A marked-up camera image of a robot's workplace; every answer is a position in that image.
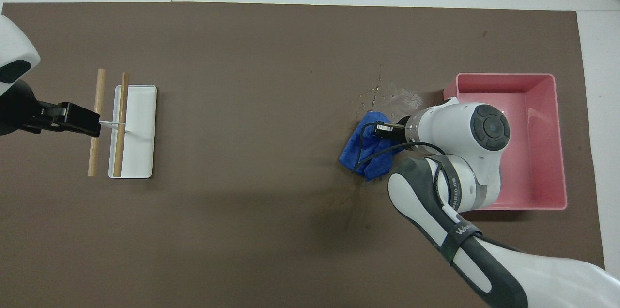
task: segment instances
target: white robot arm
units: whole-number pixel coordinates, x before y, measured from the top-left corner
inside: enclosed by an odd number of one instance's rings
[[[28,37],[0,15],[0,136],[18,129],[73,131],[98,137],[99,114],[70,102],[38,101],[21,77],[40,61]]]
[[[22,30],[8,17],[0,15],[0,96],[40,60]]]
[[[405,160],[389,178],[390,199],[487,304],[620,307],[620,281],[601,268],[522,253],[485,238],[458,214],[498,197],[499,159],[510,137],[501,112],[453,98],[412,116],[404,129],[407,140],[432,143],[447,155]]]

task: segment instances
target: pink tray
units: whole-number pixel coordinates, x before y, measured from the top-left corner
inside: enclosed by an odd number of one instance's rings
[[[510,123],[502,191],[486,210],[565,209],[566,184],[556,80],[551,74],[461,73],[443,97],[488,103]]]

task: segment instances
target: wooden dowel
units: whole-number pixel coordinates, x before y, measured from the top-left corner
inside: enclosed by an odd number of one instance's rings
[[[123,80],[120,87],[120,102],[118,103],[118,121],[125,123],[127,120],[127,92],[129,92],[129,74],[123,72]],[[120,177],[123,169],[124,127],[119,124],[117,130],[117,144],[114,149],[114,177]]]
[[[106,89],[106,70],[97,71],[97,88],[95,89],[94,111],[101,114],[104,107],[104,89]],[[97,158],[99,156],[99,138],[91,138],[91,151],[88,156],[88,176],[97,175]]]

